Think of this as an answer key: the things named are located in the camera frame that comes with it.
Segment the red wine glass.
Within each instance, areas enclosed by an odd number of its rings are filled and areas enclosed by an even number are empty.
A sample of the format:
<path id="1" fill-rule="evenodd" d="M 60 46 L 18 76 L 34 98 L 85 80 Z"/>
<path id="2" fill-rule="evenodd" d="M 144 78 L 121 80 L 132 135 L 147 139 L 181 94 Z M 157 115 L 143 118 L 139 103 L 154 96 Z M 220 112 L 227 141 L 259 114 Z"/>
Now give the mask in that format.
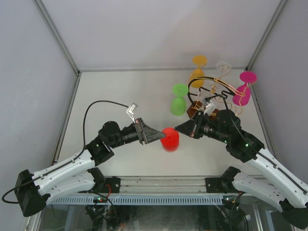
<path id="1" fill-rule="evenodd" d="M 161 138 L 160 141 L 164 150 L 167 152 L 173 152 L 177 150 L 180 144 L 179 133 L 174 130 L 174 128 L 165 128 L 162 130 L 162 132 L 165 134 L 165 137 Z"/>

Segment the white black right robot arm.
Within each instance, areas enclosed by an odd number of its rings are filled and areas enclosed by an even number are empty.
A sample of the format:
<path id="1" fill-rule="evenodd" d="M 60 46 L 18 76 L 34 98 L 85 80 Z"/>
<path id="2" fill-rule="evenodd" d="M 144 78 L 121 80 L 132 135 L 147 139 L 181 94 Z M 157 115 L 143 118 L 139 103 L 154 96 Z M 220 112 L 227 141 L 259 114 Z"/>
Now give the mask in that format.
<path id="1" fill-rule="evenodd" d="M 226 144 L 231 156 L 258 170 L 270 182 L 265 184 L 229 167 L 220 177 L 223 190 L 251 194 L 276 208 L 291 225 L 303 230 L 308 227 L 308 185 L 281 164 L 258 138 L 244 131 L 232 111 L 220 110 L 214 119 L 197 111 L 175 130 L 194 139 L 206 136 Z"/>

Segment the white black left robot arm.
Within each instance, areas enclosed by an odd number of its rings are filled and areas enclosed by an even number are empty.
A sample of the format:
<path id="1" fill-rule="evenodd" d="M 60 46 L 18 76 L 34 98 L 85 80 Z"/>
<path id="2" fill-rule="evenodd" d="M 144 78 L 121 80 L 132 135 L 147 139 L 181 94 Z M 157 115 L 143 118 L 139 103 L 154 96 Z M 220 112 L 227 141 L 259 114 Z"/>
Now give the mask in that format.
<path id="1" fill-rule="evenodd" d="M 81 153 L 34 173 L 27 169 L 19 173 L 14 193 L 23 216 L 30 217 L 67 195 L 103 191 L 105 178 L 98 165 L 114 156 L 114 148 L 135 141 L 148 144 L 164 137 L 163 132 L 149 127 L 142 118 L 123 129 L 115 121 L 106 122 Z"/>

